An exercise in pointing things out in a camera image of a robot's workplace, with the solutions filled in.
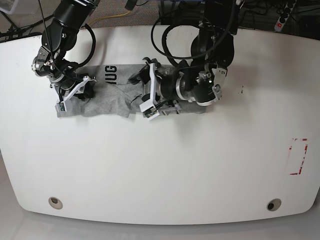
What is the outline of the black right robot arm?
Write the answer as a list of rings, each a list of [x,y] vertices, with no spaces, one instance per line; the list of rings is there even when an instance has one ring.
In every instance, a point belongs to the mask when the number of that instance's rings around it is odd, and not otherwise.
[[[99,3],[98,0],[63,0],[54,11],[51,24],[44,27],[42,46],[31,67],[38,77],[49,78],[59,102],[84,81],[84,75],[78,75],[76,71],[88,64],[95,53],[96,36],[86,20]],[[85,28],[92,38],[89,55],[81,63],[68,61],[65,55],[75,46],[81,28]]]

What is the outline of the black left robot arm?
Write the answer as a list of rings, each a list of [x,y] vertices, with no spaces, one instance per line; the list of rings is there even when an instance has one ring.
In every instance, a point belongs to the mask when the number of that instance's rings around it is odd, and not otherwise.
[[[207,107],[219,100],[228,67],[234,59],[234,36],[238,32],[241,5],[240,0],[206,0],[203,6],[183,2],[177,9],[160,15],[157,24],[169,20],[161,36],[162,48],[156,45],[153,32],[150,40],[154,49],[168,59],[172,73],[161,70],[156,59],[145,57],[145,66],[128,81],[132,85],[146,85],[155,77],[156,99],[163,103],[180,100]],[[167,42],[169,33],[182,26],[198,30],[190,55],[185,57],[174,56]]]

